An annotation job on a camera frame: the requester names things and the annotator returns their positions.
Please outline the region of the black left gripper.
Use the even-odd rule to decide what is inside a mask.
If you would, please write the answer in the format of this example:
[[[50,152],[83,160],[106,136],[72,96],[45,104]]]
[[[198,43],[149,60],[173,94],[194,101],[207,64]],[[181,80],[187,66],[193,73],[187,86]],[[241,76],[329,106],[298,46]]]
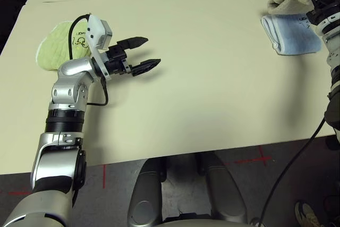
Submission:
[[[138,76],[155,68],[161,62],[161,59],[149,59],[136,66],[131,66],[126,61],[126,49],[140,47],[147,41],[148,38],[145,37],[132,37],[120,40],[117,42],[117,45],[109,47],[105,51],[108,60],[104,62],[109,74],[131,74],[132,76]]]

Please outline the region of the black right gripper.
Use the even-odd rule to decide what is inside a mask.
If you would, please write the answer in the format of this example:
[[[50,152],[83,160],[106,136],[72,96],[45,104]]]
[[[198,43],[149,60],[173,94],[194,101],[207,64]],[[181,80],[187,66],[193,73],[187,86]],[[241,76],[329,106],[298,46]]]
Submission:
[[[324,19],[339,12],[339,0],[311,0],[313,9],[306,13],[310,23],[318,25]]]

